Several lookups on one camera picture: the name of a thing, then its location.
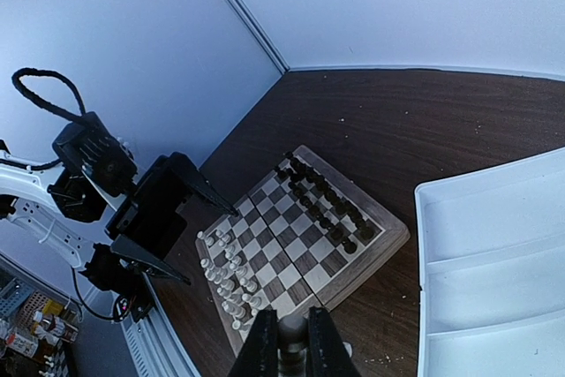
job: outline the wall trim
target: wall trim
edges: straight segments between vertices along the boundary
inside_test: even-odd
[[[330,66],[297,66],[290,68],[290,72],[308,71],[355,71],[355,70],[422,70],[422,71],[450,71],[450,72],[476,72],[481,74],[509,75],[515,77],[529,77],[534,79],[555,79],[565,81],[565,75],[551,74],[545,72],[502,70],[496,68],[480,68],[473,66],[450,66],[450,65],[377,65],[377,64],[357,64],[357,65],[330,65]]]
[[[281,54],[279,49],[275,47],[271,39],[267,36],[265,30],[263,30],[257,19],[249,11],[243,0],[226,0],[226,2],[239,16],[239,18],[250,31],[257,43],[263,48],[265,53],[267,53],[268,57],[279,70],[281,75],[287,72],[289,70],[289,65],[284,60],[283,55]]]

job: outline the wire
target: wire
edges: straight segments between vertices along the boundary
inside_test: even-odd
[[[69,112],[66,109],[60,108],[53,103],[47,102],[46,100],[42,99],[38,94],[32,92],[29,88],[27,88],[24,83],[21,81],[22,77],[30,76],[30,77],[51,77],[53,79],[58,79],[59,81],[63,82],[69,89],[72,91],[77,104],[79,105],[80,116],[75,115]],[[79,90],[77,87],[67,79],[63,74],[60,74],[56,71],[49,71],[49,70],[36,70],[35,68],[22,68],[14,72],[11,76],[11,82],[26,99],[31,101],[35,106],[45,109],[51,112],[58,117],[64,118],[67,121],[72,121],[73,123],[81,124],[84,126],[89,126],[89,123],[83,118],[83,116],[87,113],[85,108],[85,103],[82,101],[82,97],[80,96]],[[59,163],[61,163],[60,159],[55,159],[54,161],[44,163],[43,165],[29,165],[21,162],[10,161],[8,159],[0,159],[0,163],[4,165],[9,165],[11,167],[19,168],[21,170],[31,170],[31,171],[44,171],[49,170]]]
[[[114,321],[114,322],[122,322],[123,320],[125,320],[125,318],[129,315],[130,311],[132,310],[132,305],[133,302],[135,301],[135,296],[133,296],[132,300],[128,303],[128,307],[124,311],[124,313],[121,314],[116,313],[117,302],[121,298],[123,298],[122,296],[120,296],[114,301],[114,305],[112,306],[112,316],[108,317],[105,315],[101,315],[96,311],[94,311],[90,306],[88,306],[87,302],[85,302],[85,299],[82,297],[82,295],[80,295],[79,282],[77,281],[77,271],[74,268],[71,268],[71,270],[72,270],[72,282],[74,284],[74,290],[77,293],[77,297],[79,298],[80,303],[85,307],[87,311],[89,311],[94,317],[99,318],[100,320]]]

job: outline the white wall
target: white wall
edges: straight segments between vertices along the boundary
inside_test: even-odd
[[[243,0],[290,68],[439,65],[565,76],[565,0]]]
[[[12,87],[20,67],[69,77],[144,166],[174,150],[203,163],[280,77],[224,0],[0,0],[0,52],[0,139],[37,161],[54,157],[51,142],[66,122]],[[76,110],[61,83],[26,83]],[[107,240],[101,225],[75,228]],[[5,222],[0,251],[72,293],[69,268]]]

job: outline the dark square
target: dark square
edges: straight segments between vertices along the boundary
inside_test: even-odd
[[[257,273],[257,271],[265,267],[267,262],[268,261],[267,261],[267,257],[265,256],[265,253],[263,251],[259,251],[259,253],[257,253],[249,260],[249,265],[251,266],[253,272]]]
[[[237,241],[239,241],[239,244],[241,245],[242,248],[249,245],[249,242],[251,242],[252,240],[253,240],[253,233],[251,233],[251,230],[249,229],[241,233],[237,238]]]
[[[285,194],[286,192],[282,187],[277,187],[271,194],[268,195],[268,198],[271,199],[271,202],[273,202],[274,205],[276,202],[281,200]]]
[[[261,215],[259,214],[259,211],[255,208],[253,208],[251,211],[249,211],[249,214],[247,214],[244,219],[245,222],[247,222],[247,224],[251,225],[254,222],[257,221],[257,219],[260,217]]]
[[[253,194],[253,196],[251,197],[251,202],[253,202],[253,204],[255,206],[259,205],[265,198],[267,197],[267,195],[265,194],[265,192],[263,192],[262,189],[259,189],[257,192],[255,192]]]
[[[261,247],[265,247],[267,245],[268,242],[270,242],[271,240],[273,240],[273,233],[271,233],[269,231],[269,229],[264,229],[258,236],[257,236],[257,242],[259,243],[259,246]]]
[[[284,249],[286,246],[290,245],[295,238],[297,238],[297,233],[295,233],[291,227],[287,227],[276,239]]]
[[[301,275],[306,275],[312,268],[318,265],[318,261],[313,257],[310,251],[306,251],[294,261],[294,265]]]
[[[273,302],[284,293],[284,286],[281,283],[281,280],[279,280],[279,277],[275,277],[263,288],[263,291],[265,291],[268,301]]]
[[[289,287],[288,292],[292,302],[294,302],[296,306],[300,305],[312,294],[310,286],[302,278],[294,283],[292,287]]]
[[[267,225],[270,225],[279,216],[281,216],[281,213],[277,211],[275,207],[271,207],[265,214],[263,214],[263,219]]]
[[[281,251],[271,260],[271,267],[277,274],[281,272],[290,265],[290,258],[285,251]]]
[[[292,224],[303,213],[304,212],[302,212],[302,209],[300,209],[300,207],[298,207],[298,205],[295,203],[294,205],[291,205],[286,211],[284,211],[282,216],[284,217],[284,219],[288,224]]]
[[[304,243],[306,247],[310,247],[323,237],[324,235],[318,229],[318,227],[311,225],[306,229],[304,233],[300,235],[300,240],[302,240],[302,243]]]
[[[347,265],[347,260],[338,251],[333,251],[322,260],[321,265],[329,276],[333,277],[337,271]]]
[[[218,256],[214,258],[214,265],[216,265],[217,267],[223,267],[227,263],[228,260],[226,259],[226,255],[224,255],[223,252],[221,252]]]

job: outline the baseboard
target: baseboard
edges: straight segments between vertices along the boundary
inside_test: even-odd
[[[516,77],[529,77],[534,79],[554,79],[565,81],[565,75],[545,72],[503,70],[496,68],[480,68],[472,66],[450,66],[450,65],[387,65],[387,64],[347,64],[347,65],[316,65],[297,66],[290,68],[290,72],[308,71],[354,71],[354,70],[427,70],[427,71],[451,71],[451,72],[476,72],[482,74],[510,75]]]

